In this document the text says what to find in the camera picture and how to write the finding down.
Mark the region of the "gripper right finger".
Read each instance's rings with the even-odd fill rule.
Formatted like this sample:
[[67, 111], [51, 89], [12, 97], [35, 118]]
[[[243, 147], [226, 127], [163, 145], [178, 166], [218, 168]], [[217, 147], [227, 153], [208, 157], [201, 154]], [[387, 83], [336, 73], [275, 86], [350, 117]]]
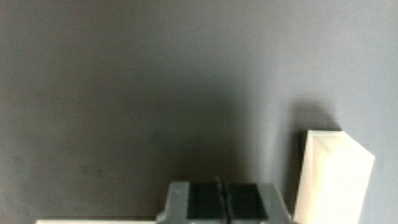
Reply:
[[279, 190], [272, 184], [226, 185], [227, 224], [293, 224]]

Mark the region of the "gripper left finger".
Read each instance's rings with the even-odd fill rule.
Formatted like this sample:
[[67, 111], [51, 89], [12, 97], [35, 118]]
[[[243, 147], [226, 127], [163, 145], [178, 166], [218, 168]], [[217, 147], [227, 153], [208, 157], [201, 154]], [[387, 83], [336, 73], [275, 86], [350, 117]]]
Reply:
[[172, 182], [156, 224], [222, 224], [224, 207], [215, 182]]

